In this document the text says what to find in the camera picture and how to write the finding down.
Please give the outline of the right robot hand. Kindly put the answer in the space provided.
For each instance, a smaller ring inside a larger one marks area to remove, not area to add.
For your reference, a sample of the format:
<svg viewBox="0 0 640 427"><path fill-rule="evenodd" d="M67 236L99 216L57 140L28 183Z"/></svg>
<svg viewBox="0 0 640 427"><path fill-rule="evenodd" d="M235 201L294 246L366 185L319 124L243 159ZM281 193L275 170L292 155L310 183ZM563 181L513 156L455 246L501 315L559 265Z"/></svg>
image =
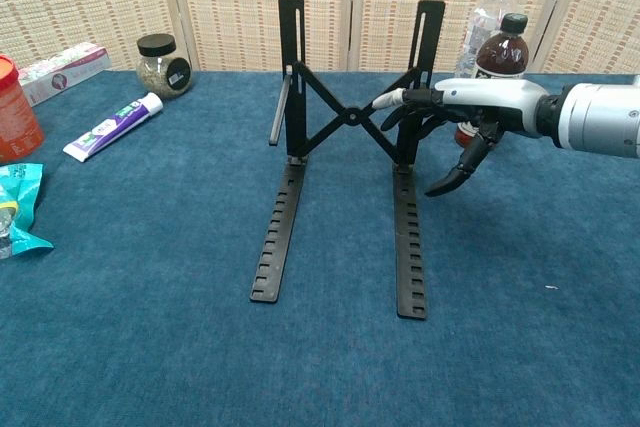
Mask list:
<svg viewBox="0 0 640 427"><path fill-rule="evenodd" d="M539 138L537 104L547 95L528 80L450 78L431 88L396 88L374 99L372 108L392 110L381 126L383 131L402 121L420 120L412 135L417 141L447 122L470 122L479 128L457 164L425 192L435 197L466 182L506 132Z"/></svg>

